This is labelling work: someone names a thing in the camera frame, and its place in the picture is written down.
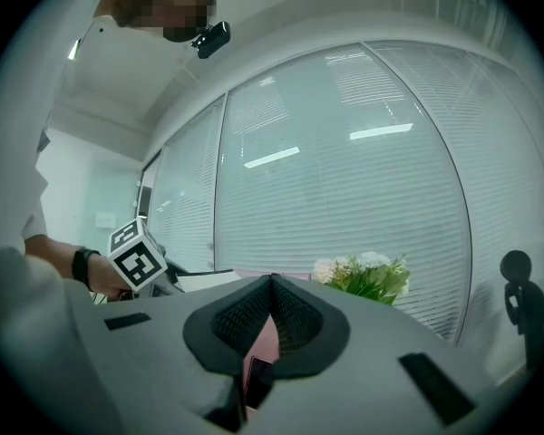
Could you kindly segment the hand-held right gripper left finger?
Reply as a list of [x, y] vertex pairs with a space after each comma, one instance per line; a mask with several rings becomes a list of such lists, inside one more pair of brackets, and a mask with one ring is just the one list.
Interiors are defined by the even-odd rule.
[[206, 371], [241, 376], [270, 307], [270, 276], [249, 279], [236, 291], [195, 310], [185, 321], [183, 340]]

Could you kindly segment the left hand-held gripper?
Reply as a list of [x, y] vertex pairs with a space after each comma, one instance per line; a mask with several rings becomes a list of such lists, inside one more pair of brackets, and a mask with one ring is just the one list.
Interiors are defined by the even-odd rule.
[[166, 274], [172, 284], [187, 271], [167, 258], [166, 249], [148, 229], [144, 219], [136, 217], [109, 235], [108, 259], [133, 293]]

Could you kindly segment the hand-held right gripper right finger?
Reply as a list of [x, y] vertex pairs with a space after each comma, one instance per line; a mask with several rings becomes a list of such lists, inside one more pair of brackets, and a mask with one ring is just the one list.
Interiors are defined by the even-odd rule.
[[351, 327], [344, 313], [281, 275], [270, 277], [270, 315], [279, 340], [276, 378], [318, 375], [348, 345]]

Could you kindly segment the person's left hand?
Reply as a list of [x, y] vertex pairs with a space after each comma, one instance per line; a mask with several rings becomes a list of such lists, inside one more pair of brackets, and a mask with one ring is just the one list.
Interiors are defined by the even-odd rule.
[[88, 279], [94, 293], [106, 296], [111, 302], [118, 301], [124, 292], [131, 291], [110, 260], [97, 254], [89, 257]]

